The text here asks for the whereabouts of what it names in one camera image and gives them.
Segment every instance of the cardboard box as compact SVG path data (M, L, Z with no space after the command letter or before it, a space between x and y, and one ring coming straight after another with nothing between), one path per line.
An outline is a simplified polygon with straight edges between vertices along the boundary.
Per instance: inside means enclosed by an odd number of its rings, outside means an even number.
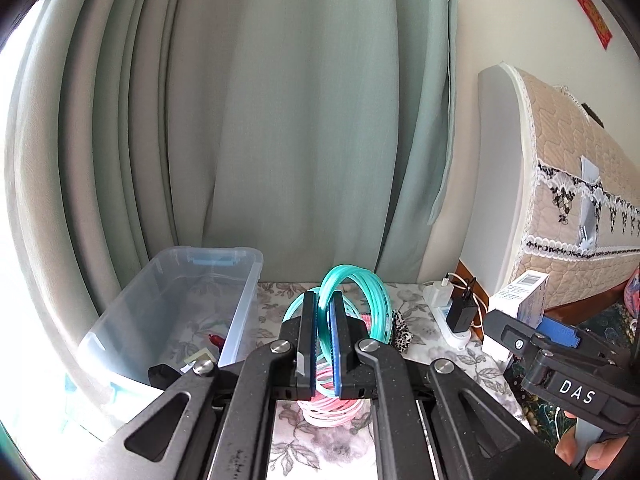
M489 298L489 311L501 310L508 316L537 328L545 314L544 304L548 274L535 270L526 270L509 285ZM491 356L497 363L507 363L511 353L500 343L484 336L482 352Z

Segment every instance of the table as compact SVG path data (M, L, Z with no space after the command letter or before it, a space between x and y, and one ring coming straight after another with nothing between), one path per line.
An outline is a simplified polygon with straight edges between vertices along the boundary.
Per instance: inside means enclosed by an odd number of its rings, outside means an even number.
M291 301L313 286L317 284L258 284L258 346L277 338L280 322ZM355 284L343 284L341 289L361 312L368 312L367 301ZM458 351L447 345L433 315L424 303L423 289L423 285L386 284L393 308L400 311L414 334L411 346L403 356L425 364L439 357L450 359L498 400L508 412L529 427L495 362L482 353L482 343L478 338L474 335L465 351ZM279 401L268 478L337 480L349 475L358 480L375 479L376 453L372 436L373 428L368 409L364 409L360 416L347 425L338 428L316 428L304 420L295 402Z

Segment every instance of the power strip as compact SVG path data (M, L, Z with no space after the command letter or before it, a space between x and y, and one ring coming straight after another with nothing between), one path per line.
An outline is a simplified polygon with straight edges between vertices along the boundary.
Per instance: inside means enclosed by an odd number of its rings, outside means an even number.
M447 325L447 314L449 313L449 309L453 304L453 300L449 299L449 302L445 306L432 307L427 301L427 297L429 295L428 288L429 287L424 289L422 296L424 297L424 301L427 303L429 310L433 314L433 317L438 324L438 328L442 333L444 341L446 341L449 346L455 348L456 350L464 350L466 348L466 345L469 343L469 340L471 339L471 330L467 330L466 332L461 332L459 334L454 334L449 328L449 325Z

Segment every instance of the quilted headboard cover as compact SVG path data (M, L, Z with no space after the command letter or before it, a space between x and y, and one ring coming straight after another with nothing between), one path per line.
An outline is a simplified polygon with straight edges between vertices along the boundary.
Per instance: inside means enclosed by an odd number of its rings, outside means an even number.
M535 178L511 279L526 269L549 272L549 308L603 292L638 267L640 172L567 88L523 70L513 74L529 131L524 170ZM584 158L599 170L597 179L583 179ZM595 243L587 248L578 245L585 200L596 225Z

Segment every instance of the finger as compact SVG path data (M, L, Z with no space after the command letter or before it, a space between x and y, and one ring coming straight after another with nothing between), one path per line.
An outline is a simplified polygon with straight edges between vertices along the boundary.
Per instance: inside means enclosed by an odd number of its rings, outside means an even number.
M611 465L613 459L625 445L628 436L607 440L599 444L593 444L588 450L584 461L594 469L604 469Z
M572 428L569 428L560 439L560 442L558 442L558 445L556 446L556 455L558 455L567 465L571 465L574 462L575 454L577 451L578 445L575 441L574 426Z

